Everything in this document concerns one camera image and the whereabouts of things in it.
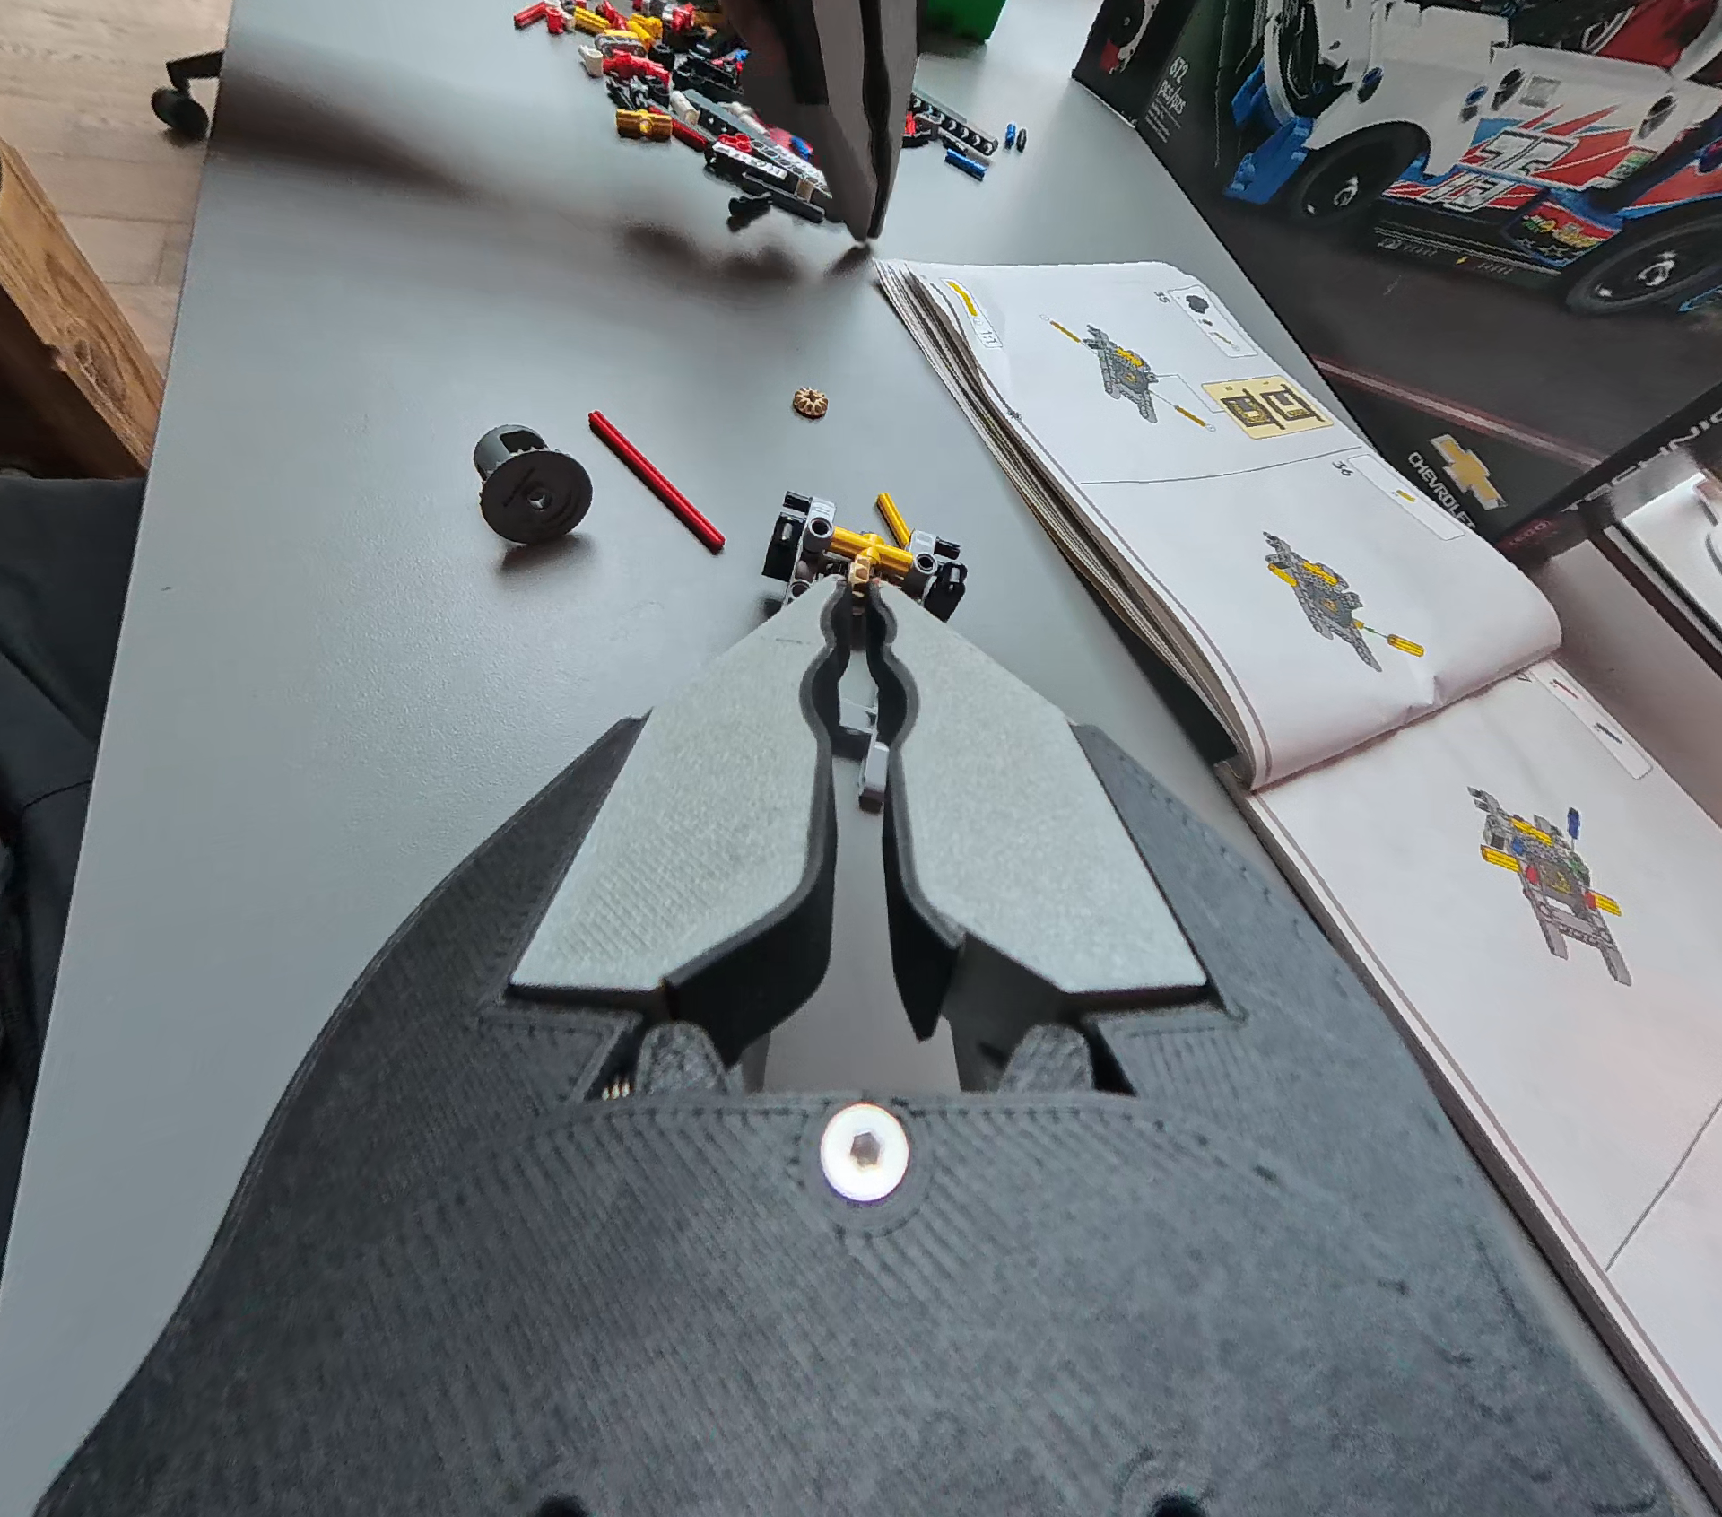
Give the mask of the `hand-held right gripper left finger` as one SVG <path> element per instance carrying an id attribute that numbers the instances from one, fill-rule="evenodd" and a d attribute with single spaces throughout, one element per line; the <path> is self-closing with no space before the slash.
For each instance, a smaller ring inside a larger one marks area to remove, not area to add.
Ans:
<path id="1" fill-rule="evenodd" d="M 733 1064 L 831 958 L 848 596 L 792 602 L 645 722 L 510 987 L 699 1025 Z"/>

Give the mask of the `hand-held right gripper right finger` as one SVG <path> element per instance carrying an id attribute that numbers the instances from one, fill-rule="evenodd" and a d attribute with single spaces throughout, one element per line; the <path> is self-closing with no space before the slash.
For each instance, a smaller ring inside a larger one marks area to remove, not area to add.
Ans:
<path id="1" fill-rule="evenodd" d="M 1213 987 L 1066 714 L 903 593 L 869 600 L 900 996 L 993 1089 L 1039 1025 Z"/>

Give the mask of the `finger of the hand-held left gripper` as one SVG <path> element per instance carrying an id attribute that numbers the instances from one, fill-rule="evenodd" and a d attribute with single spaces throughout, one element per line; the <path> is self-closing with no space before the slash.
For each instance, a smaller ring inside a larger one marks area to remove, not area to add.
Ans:
<path id="1" fill-rule="evenodd" d="M 826 99 L 810 108 L 808 142 L 830 198 L 853 237 L 874 237 L 883 200 L 869 107 L 871 37 L 865 0 L 810 0 Z"/>
<path id="2" fill-rule="evenodd" d="M 894 198 L 919 40 L 921 0 L 869 0 L 869 135 L 874 184 L 869 241 L 883 234 Z"/>

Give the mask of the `pile of lego pieces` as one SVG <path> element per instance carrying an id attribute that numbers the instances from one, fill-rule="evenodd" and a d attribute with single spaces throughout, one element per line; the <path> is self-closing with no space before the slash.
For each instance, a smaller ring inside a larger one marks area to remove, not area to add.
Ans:
<path id="1" fill-rule="evenodd" d="M 735 232 L 770 211 L 848 227 L 806 137 L 815 107 L 797 101 L 787 65 L 767 65 L 751 81 L 752 51 L 720 28 L 717 13 L 695 0 L 532 0 L 512 26 L 571 44 L 582 71 L 604 87 L 622 141 L 697 151 L 704 171 L 735 191 Z M 901 153 L 923 148 L 986 180 L 1002 151 L 1025 151 L 1027 130 L 1009 125 L 995 137 L 916 78 Z"/>

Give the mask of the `grey lego frame assembly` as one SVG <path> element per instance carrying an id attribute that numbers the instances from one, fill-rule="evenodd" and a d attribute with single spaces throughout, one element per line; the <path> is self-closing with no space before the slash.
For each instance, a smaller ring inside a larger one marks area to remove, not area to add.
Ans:
<path id="1" fill-rule="evenodd" d="M 941 623 L 952 619 L 968 593 L 968 566 L 959 541 L 912 530 L 914 550 L 905 553 L 894 548 L 885 526 L 874 533 L 857 533 L 842 526 L 833 501 L 787 494 L 761 571 L 765 580 L 783 587 L 785 605 L 819 582 L 842 578 L 855 610 L 851 645 L 860 648 L 865 585 L 896 585 Z M 873 697 L 865 707 L 842 704 L 839 713 L 835 749 L 860 766 L 860 806 L 880 813 L 887 804 L 891 770 L 891 745 L 880 731 L 880 698 Z"/>

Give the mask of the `dark grey lego differential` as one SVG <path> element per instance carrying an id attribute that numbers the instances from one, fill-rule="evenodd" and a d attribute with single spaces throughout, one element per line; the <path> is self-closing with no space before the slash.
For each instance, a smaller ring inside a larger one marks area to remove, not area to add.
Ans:
<path id="1" fill-rule="evenodd" d="M 512 544 L 568 537 L 593 508 L 593 476 L 526 426 L 500 426 L 474 449 L 487 526 Z"/>

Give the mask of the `red lego axle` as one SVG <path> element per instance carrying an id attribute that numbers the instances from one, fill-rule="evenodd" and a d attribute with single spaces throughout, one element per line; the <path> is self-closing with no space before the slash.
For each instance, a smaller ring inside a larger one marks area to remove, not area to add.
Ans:
<path id="1" fill-rule="evenodd" d="M 614 458 L 636 476 L 636 480 L 657 498 L 657 501 L 679 519 L 679 523 L 700 541 L 711 555 L 722 555 L 726 537 L 720 528 L 708 519 L 700 508 L 684 496 L 679 487 L 657 469 L 657 465 L 641 453 L 636 444 L 614 426 L 600 410 L 593 410 L 587 419 L 589 429 Z"/>

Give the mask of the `lego instruction booklet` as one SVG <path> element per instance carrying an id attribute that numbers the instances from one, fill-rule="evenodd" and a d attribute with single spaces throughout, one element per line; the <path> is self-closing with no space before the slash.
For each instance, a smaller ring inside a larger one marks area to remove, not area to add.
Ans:
<path id="1" fill-rule="evenodd" d="M 1719 1468 L 1721 836 L 1549 600 L 1165 264 L 885 263 L 1072 564 L 1497 1177 Z"/>

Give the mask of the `lego set box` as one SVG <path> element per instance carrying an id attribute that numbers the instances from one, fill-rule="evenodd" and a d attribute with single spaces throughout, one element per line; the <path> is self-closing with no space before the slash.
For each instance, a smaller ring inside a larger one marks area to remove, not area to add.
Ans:
<path id="1" fill-rule="evenodd" d="M 1373 445 L 1504 548 L 1719 444 L 1721 0 L 1106 0 L 1131 123 Z"/>

